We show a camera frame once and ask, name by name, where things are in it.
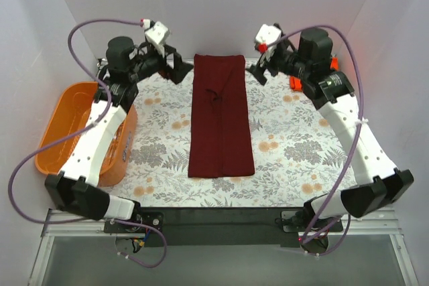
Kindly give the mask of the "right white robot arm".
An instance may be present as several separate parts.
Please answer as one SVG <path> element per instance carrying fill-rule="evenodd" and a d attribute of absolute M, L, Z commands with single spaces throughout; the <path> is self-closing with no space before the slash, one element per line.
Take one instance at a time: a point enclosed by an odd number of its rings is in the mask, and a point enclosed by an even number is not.
<path fill-rule="evenodd" d="M 298 213 L 314 231 L 329 218 L 345 214 L 361 218 L 393 204 L 414 182 L 410 170 L 400 170 L 378 143 L 349 79 L 332 67 L 332 47 L 325 29 L 302 30 L 294 47 L 278 24 L 264 24 L 255 36 L 255 49 L 261 55 L 248 68 L 260 84 L 267 82 L 265 71 L 299 79 L 302 92 L 327 120 L 343 150 L 352 153 L 345 166 L 352 168 L 356 184 L 308 200 Z"/>

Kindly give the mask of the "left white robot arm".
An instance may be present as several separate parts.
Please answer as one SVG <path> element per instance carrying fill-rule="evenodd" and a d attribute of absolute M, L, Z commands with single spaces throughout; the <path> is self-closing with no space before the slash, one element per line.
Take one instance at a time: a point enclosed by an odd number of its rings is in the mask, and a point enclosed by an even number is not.
<path fill-rule="evenodd" d="M 87 124 L 71 156 L 57 174 L 50 174 L 45 187 L 57 209 L 92 220 L 119 219 L 127 232 L 138 231 L 143 223 L 136 212 L 139 202 L 112 196 L 98 187 L 104 158 L 117 129 L 125 120 L 138 94 L 140 81 L 155 73 L 179 84 L 193 65 L 183 62 L 175 48 L 164 45 L 164 53 L 144 41 L 139 46 L 127 36 L 111 39 L 107 45 L 105 88 L 93 97 Z"/>

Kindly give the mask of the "maroon t shirt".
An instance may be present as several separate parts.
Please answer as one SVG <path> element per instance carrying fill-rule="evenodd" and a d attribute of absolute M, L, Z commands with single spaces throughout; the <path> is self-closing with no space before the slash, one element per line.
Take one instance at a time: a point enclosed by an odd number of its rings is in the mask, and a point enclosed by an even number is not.
<path fill-rule="evenodd" d="M 194 56 L 188 176 L 255 173 L 245 87 L 245 59 Z"/>

